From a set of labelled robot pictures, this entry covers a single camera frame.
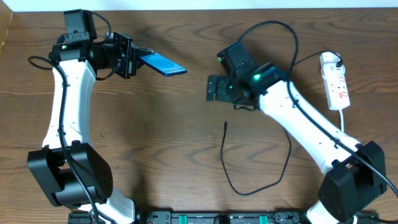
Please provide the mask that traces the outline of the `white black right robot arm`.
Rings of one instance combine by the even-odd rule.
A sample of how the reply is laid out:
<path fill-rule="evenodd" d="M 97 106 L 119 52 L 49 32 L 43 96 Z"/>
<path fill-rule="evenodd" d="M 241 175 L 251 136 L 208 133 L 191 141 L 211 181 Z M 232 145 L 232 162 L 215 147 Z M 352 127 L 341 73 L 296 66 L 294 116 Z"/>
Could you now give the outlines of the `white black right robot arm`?
<path fill-rule="evenodd" d="M 318 200 L 305 214 L 309 223 L 381 220 L 363 210 L 387 190 L 386 163 L 374 141 L 361 144 L 320 114 L 273 63 L 260 66 L 241 42 L 218 53 L 226 76 L 208 78 L 209 101 L 236 110 L 259 110 L 291 134 L 324 175 Z"/>

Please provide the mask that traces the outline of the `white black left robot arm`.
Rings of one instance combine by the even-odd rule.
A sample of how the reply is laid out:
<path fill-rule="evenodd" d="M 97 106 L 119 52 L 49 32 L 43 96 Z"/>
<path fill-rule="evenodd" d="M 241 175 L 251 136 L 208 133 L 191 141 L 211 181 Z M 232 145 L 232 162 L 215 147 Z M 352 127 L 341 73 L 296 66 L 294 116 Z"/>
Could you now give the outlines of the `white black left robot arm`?
<path fill-rule="evenodd" d="M 152 49 L 114 32 L 97 42 L 87 31 L 63 34 L 45 59 L 55 89 L 49 129 L 27 165 L 47 200 L 55 207 L 81 212 L 72 223 L 143 223 L 134 201 L 113 186 L 109 164 L 90 138 L 91 94 L 98 70 L 130 77 Z"/>

